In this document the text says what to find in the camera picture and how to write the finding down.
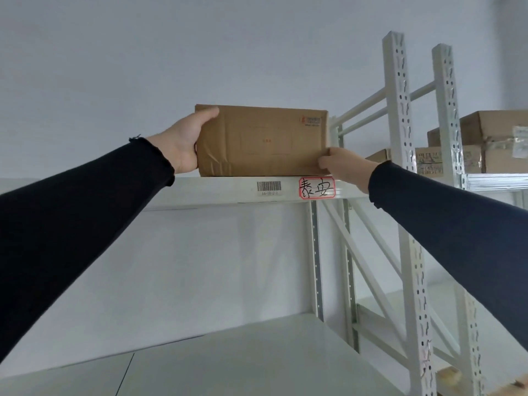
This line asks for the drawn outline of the person's left hand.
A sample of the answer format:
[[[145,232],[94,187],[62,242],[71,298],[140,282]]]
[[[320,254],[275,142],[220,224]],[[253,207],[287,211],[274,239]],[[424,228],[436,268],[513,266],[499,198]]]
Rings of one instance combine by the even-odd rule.
[[[146,138],[168,160],[176,175],[197,169],[195,145],[204,125],[186,124],[184,118],[161,133]]]

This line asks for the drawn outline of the person's right hand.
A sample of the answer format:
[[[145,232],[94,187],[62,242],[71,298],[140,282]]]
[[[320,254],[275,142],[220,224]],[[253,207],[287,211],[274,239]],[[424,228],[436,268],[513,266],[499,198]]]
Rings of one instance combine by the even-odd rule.
[[[327,155],[318,159],[321,169],[327,170],[334,179],[355,185],[362,193],[369,194],[368,184],[378,163],[357,154],[356,159],[328,159]]]

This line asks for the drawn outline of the brown cardboard parcel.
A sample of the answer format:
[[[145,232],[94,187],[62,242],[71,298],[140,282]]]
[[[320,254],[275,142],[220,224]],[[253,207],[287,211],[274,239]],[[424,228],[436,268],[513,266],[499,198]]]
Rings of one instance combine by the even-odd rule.
[[[201,177],[329,176],[326,110],[218,106],[196,142]]]

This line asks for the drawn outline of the person's left forearm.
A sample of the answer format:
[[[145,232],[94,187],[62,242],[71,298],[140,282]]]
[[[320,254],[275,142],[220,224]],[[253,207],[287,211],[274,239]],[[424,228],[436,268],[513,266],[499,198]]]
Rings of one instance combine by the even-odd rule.
[[[0,195],[0,363],[174,175],[138,137]]]

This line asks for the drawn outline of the person's right forearm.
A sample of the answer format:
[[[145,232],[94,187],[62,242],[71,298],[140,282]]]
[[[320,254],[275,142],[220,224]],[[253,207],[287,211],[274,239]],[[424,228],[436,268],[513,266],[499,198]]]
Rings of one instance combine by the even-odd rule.
[[[528,351],[528,211],[390,161],[368,193]]]

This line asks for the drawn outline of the red bordered handwritten label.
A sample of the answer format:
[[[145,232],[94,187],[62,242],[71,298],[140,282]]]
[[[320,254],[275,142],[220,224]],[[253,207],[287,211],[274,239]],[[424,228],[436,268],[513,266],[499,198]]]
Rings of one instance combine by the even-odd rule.
[[[336,197],[335,180],[332,176],[301,177],[298,194],[302,200],[333,199]]]

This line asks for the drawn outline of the white perforated shelving rack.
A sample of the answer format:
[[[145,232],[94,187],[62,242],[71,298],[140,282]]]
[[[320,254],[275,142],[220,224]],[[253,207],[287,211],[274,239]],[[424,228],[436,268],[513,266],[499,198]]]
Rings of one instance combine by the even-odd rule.
[[[461,374],[460,396],[483,396],[482,352],[479,348],[480,303],[528,351],[528,211],[468,191],[463,174],[463,150],[456,106],[456,79],[446,45],[433,49],[444,158],[452,165],[450,184],[417,174],[413,145],[412,93],[408,89],[405,36],[389,32],[382,40],[384,89],[357,109],[386,99],[392,160],[376,163],[341,147],[331,147],[319,159],[322,169],[355,185],[370,202],[399,226],[400,274],[406,306],[403,330],[391,317],[392,307],[371,279],[358,247],[336,211],[328,208],[379,307],[399,335],[413,396],[436,396],[439,387],[430,367],[430,328],[440,328],[428,302],[422,253],[428,252],[458,284],[459,351],[454,365]]]

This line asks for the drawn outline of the white metal shelving rack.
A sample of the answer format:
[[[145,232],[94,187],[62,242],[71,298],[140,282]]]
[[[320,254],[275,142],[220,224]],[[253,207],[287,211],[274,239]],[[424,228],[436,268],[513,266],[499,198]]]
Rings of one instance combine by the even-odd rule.
[[[139,213],[0,363],[0,380],[309,307],[302,205]]]

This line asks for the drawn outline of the large taped cardboard box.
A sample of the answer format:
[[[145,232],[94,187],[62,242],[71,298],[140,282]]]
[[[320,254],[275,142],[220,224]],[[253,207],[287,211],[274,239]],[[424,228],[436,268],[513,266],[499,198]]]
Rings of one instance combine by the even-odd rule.
[[[477,111],[458,126],[450,146],[457,171],[528,174],[528,109]]]

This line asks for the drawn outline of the wooden pallet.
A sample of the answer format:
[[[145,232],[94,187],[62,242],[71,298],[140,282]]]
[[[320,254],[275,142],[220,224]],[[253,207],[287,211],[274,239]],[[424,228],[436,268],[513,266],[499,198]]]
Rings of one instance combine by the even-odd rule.
[[[470,396],[463,393],[463,374],[453,367],[442,368],[436,373],[438,396]],[[493,381],[483,377],[484,396],[528,396],[528,373],[509,382]]]

